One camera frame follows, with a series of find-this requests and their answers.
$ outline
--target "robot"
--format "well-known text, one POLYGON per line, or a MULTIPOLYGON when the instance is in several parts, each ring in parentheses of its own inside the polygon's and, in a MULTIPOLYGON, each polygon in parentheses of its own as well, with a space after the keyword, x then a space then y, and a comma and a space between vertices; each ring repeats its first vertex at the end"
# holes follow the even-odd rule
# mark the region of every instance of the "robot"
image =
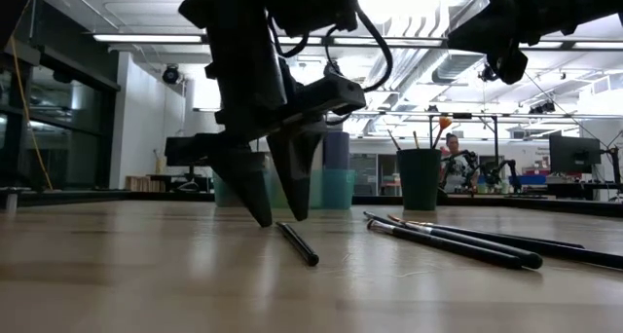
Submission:
POLYGON ((444 169, 444 172, 445 172, 444 176, 441 182, 439 183, 439 188, 441 191, 443 191, 444 187, 446 186, 448 175, 450 171, 452 170, 452 165, 454 163, 454 160, 457 157, 465 157, 465 160, 467 161, 467 164, 469 165, 469 172, 465 176, 465 182, 463 183, 461 187, 463 188, 463 190, 472 194, 472 196, 474 193, 473 192, 474 186, 471 184, 471 179, 474 176, 474 174, 478 172, 478 170, 480 170, 480 173, 485 177, 485 183, 487 184, 487 187, 492 190, 495 188, 495 186, 499 186, 502 183, 502 179, 500 176, 501 176, 502 170, 506 166, 510 168, 510 182, 511 182, 511 186, 513 187, 513 194, 519 195, 522 193, 522 183, 519 177, 517 176, 517 169, 516 169, 517 163, 514 160, 504 160, 501 163, 499 163, 498 166, 488 169, 484 164, 478 165, 476 162, 476 153, 470 152, 468 150, 460 151, 456 154, 453 154, 449 157, 442 159, 442 162, 446 162, 446 168, 444 169))
MULTIPOLYGON (((620 0, 490 0, 491 4, 448 36, 452 49, 487 55, 492 79, 519 81, 528 59, 520 43, 538 43, 542 35, 570 34, 578 24, 623 12, 620 0)), ((28 0, 7 2, 0 17, 0 46, 7 44, 28 0)), ((262 165, 249 142, 267 137, 279 179, 297 220, 308 216, 313 152, 327 130, 325 115, 344 116, 365 107, 364 92, 379 88, 393 66, 383 37, 359 8, 357 0, 185 0, 179 13, 205 30, 213 63, 205 68, 219 85, 222 110, 216 114, 225 130, 200 133, 188 144, 166 149, 166 155, 189 165, 208 162, 238 194, 262 227, 272 224, 262 165), (387 72, 362 89, 328 71, 323 79, 301 87, 281 57, 293 56, 307 44, 310 33, 329 27, 352 31, 357 17, 377 40, 387 60, 387 72), (275 23, 301 43, 280 49, 275 23)))
POLYGON ((577 25, 618 14, 621 0, 489 0, 475 17, 450 32, 448 47, 487 55, 487 80, 511 85, 522 79, 528 58, 519 44, 538 44, 543 35, 575 32, 577 25))

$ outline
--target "window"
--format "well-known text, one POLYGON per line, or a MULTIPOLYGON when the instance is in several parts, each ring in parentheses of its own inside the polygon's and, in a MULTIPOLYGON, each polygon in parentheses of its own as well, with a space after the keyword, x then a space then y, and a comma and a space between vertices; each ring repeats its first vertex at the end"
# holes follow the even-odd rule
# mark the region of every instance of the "window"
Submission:
POLYGON ((32 73, 30 112, 88 130, 100 129, 100 91, 46 67, 32 73))
POLYGON ((11 73, 0 68, 0 104, 9 104, 11 73))
POLYGON ((7 132, 7 116, 0 115, 0 149, 4 148, 4 136, 7 132))
MULTIPOLYGON (((95 185, 99 155, 96 136, 34 121, 31 127, 55 189, 86 189, 95 185)), ((46 186, 30 129, 22 154, 21 170, 33 183, 46 186)))

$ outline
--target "wooden table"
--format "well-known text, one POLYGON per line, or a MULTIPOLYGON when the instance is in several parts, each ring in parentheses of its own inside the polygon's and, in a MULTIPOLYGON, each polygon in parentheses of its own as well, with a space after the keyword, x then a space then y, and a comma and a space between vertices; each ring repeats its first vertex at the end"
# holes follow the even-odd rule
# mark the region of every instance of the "wooden table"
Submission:
MULTIPOLYGON (((211 203, 116 202, 0 216, 2 332, 621 332, 623 274, 545 259, 511 271, 369 233, 364 207, 275 228, 211 203)), ((369 207, 378 214, 399 207, 369 207)), ((623 254, 617 219, 442 207, 412 219, 623 254)), ((276 220, 291 221, 283 212, 276 220)))

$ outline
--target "person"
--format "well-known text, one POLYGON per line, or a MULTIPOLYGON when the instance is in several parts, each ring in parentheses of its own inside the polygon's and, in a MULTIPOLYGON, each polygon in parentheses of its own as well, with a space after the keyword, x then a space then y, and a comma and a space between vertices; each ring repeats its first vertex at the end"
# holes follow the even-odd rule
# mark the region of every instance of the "person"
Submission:
MULTIPOLYGON (((447 156, 454 155, 459 152, 458 145, 458 137, 455 134, 448 133, 446 134, 446 146, 448 147, 447 156)), ((457 190, 462 190, 462 186, 465 183, 465 178, 467 178, 467 174, 471 171, 471 167, 467 163, 467 160, 464 156, 457 156, 453 158, 450 162, 442 163, 442 171, 441 178, 443 179, 445 176, 446 168, 450 168, 451 170, 448 173, 448 177, 446 179, 446 186, 444 186, 444 191, 446 193, 454 193, 457 190)), ((474 173, 471 177, 471 185, 472 188, 476 188, 476 183, 478 181, 478 174, 474 173)))

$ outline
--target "dark green cup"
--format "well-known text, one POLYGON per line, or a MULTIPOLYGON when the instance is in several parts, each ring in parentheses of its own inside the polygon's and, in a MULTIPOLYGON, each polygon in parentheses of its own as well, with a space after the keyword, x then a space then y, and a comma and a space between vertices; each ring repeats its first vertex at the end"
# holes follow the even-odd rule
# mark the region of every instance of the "dark green cup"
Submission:
POLYGON ((437 206, 441 151, 405 149, 396 152, 405 210, 432 211, 437 206))

